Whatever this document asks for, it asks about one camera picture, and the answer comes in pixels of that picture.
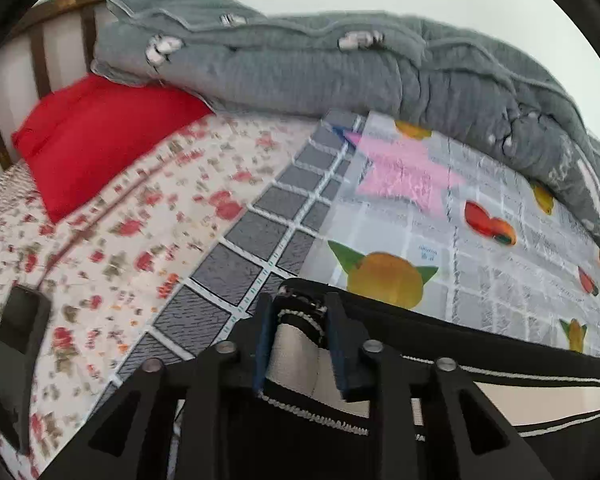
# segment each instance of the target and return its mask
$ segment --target black mount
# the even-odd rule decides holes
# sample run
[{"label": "black mount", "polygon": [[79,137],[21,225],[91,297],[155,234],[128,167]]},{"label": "black mount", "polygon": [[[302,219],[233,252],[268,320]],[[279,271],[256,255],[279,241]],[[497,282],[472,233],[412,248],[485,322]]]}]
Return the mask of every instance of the black mount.
[{"label": "black mount", "polygon": [[[298,289],[298,280],[294,285],[293,290],[283,285],[273,299],[261,295],[253,318],[236,323],[230,340],[205,349],[196,359],[168,366],[156,358],[145,361],[85,423],[41,480],[166,478],[179,399],[186,402],[175,480],[262,478],[261,471],[236,474],[232,468],[227,428],[235,412],[227,406],[237,397],[264,403],[256,397],[282,308],[315,309],[324,319],[342,397],[370,401],[369,435],[356,438],[366,438],[372,449],[374,480],[552,480],[533,450],[453,359],[443,357],[433,364],[405,359],[394,348],[370,340],[362,323],[346,316],[337,293],[311,298]],[[418,432],[411,399],[419,399],[422,407],[424,428]],[[424,458],[418,450],[423,443],[416,441],[419,433],[426,434]],[[310,449],[310,442],[299,446],[303,444]],[[267,449],[261,451],[258,469],[271,459]],[[316,472],[315,478],[324,477]]]}]

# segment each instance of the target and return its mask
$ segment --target pink star print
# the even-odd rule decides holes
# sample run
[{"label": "pink star print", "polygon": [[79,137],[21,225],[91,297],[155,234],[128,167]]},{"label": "pink star print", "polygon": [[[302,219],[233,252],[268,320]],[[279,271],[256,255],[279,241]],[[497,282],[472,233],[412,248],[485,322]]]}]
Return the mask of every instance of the pink star print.
[{"label": "pink star print", "polygon": [[464,184],[464,179],[448,167],[429,160],[421,140],[401,137],[387,142],[355,134],[347,137],[373,161],[357,192],[405,197],[423,211],[442,216],[442,191]]}]

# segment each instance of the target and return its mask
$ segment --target red pillow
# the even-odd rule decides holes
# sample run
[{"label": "red pillow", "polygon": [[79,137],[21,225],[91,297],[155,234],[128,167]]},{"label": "red pillow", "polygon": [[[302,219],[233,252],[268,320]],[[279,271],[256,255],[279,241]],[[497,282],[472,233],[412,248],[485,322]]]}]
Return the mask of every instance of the red pillow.
[{"label": "red pillow", "polygon": [[88,75],[42,99],[13,144],[58,222],[164,137],[209,113],[176,88],[132,88]]}]

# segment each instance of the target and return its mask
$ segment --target fruit print sheet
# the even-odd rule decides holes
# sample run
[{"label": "fruit print sheet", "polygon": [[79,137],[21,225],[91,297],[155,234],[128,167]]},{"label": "fruit print sheet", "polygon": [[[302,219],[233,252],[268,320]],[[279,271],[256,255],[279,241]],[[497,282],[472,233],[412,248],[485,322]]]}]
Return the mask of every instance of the fruit print sheet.
[{"label": "fruit print sheet", "polygon": [[600,247],[545,188],[370,114],[301,274],[448,322],[600,356]]}]

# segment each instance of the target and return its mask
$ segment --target gray comforter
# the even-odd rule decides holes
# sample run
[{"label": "gray comforter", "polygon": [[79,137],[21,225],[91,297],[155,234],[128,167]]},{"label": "gray comforter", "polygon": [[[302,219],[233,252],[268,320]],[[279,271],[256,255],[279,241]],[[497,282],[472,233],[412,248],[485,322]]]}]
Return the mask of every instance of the gray comforter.
[{"label": "gray comforter", "polygon": [[164,80],[227,107],[384,112],[547,184],[600,241],[600,144],[544,67],[501,41],[422,18],[267,17],[231,0],[107,0],[92,70]]}]

